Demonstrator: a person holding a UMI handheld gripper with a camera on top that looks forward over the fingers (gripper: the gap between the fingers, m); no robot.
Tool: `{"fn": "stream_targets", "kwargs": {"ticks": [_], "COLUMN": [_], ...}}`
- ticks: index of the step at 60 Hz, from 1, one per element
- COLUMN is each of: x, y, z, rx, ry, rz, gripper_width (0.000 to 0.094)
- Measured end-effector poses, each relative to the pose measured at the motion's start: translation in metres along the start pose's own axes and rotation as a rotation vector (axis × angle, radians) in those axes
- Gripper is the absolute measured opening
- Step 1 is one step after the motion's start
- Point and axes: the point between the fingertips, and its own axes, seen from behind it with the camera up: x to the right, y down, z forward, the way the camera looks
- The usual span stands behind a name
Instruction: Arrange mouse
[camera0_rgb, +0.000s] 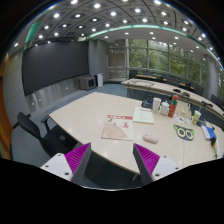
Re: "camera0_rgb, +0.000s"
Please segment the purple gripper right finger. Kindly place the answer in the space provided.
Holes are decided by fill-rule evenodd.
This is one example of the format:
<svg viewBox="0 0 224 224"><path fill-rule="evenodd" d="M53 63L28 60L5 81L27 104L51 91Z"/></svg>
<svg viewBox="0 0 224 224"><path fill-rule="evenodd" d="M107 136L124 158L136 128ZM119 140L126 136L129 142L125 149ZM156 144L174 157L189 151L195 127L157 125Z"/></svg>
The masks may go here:
<svg viewBox="0 0 224 224"><path fill-rule="evenodd" d="M133 155L144 185L159 180L179 170L179 167L168 156L159 156L136 143L133 144Z"/></svg>

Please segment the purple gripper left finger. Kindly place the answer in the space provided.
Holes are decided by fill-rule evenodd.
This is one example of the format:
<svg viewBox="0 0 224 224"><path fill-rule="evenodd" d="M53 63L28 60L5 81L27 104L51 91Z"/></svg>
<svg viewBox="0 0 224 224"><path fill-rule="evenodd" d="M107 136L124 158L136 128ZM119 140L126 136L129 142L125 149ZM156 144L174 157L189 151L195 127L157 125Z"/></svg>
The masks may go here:
<svg viewBox="0 0 224 224"><path fill-rule="evenodd" d="M91 144L87 143L66 154L57 153L42 165L41 168L65 180L80 185L91 152Z"/></svg>

